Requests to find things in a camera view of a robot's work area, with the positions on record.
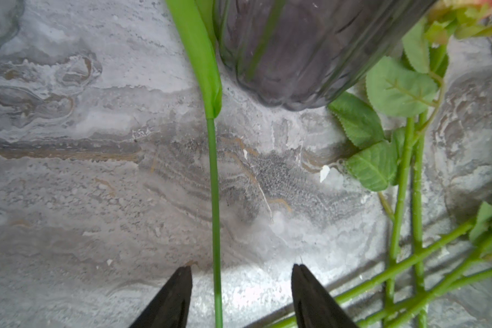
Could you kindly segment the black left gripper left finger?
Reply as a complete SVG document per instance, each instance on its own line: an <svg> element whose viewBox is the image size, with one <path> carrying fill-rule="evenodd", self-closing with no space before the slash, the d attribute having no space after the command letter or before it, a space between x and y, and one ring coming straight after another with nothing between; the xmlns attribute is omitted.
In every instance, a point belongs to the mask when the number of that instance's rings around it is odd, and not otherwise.
<svg viewBox="0 0 492 328"><path fill-rule="evenodd" d="M130 328L185 328L192 288L191 267L179 267Z"/></svg>

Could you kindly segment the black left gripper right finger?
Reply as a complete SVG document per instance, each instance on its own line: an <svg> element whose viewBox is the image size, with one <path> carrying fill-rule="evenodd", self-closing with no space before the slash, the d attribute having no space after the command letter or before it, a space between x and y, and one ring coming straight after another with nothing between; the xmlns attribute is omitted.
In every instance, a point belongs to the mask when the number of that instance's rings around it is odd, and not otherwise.
<svg viewBox="0 0 492 328"><path fill-rule="evenodd" d="M293 265L291 291L298 328L358 328L306 265Z"/></svg>

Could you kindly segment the orange rose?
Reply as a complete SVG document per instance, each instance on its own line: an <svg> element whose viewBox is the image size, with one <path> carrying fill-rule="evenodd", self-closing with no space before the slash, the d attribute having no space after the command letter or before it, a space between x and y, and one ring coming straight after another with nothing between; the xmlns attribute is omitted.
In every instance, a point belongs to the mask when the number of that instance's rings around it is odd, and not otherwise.
<svg viewBox="0 0 492 328"><path fill-rule="evenodd" d="M432 301L469 284L473 284L492 277L492 268L474 273L467 276L465 273L475 265L492 260L492 230L484 233L478 239L478 244L472 254L463 261L457 268L451 271L429 291L418 296L411 297L393 306L378 311L369 317L357 322L359 327L370 327L377 321L384 319L392 314L394 319L388 323L388 327L402 327L414 317L418 316L422 310L426 309Z"/></svg>
<svg viewBox="0 0 492 328"><path fill-rule="evenodd" d="M422 262L425 258L429 257L432 253L437 250L440 250L442 247L446 246L448 243L454 241L462 235L467 234L474 226L478 220L485 221L486 219L492 218L492 205L488 203L483 203L481 209L478 211L477 216L466 221L461 224L454 231L442 236L438 241L434 242L427 248L424 248L422 251L419 251L417 254L412 254L410 257L405 259L402 262L399 262L396 265L391 266L386 269L383 273L378 274L370 280L365 281L364 283L344 292L343 294L334 298L336 303L340 305L346 301L350 301L355 297L373 289L374 287L380 285L386 280L389 280L393 277L396 277L398 274L404 272L410 267L414 266L418 262ZM295 316L289 317L282 321L276 322L271 325L272 327L297 327L297 322Z"/></svg>

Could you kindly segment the pink tulip bud flower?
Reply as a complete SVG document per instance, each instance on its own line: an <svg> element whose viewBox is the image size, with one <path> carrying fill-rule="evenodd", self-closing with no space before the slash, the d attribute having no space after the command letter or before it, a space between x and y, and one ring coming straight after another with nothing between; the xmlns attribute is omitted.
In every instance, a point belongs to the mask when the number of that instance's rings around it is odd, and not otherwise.
<svg viewBox="0 0 492 328"><path fill-rule="evenodd" d="M166 4L187 52L204 104L209 144L215 326L223 327L219 175L215 129L215 119L221 111L222 83L215 50L214 1L177 0L167 1Z"/></svg>

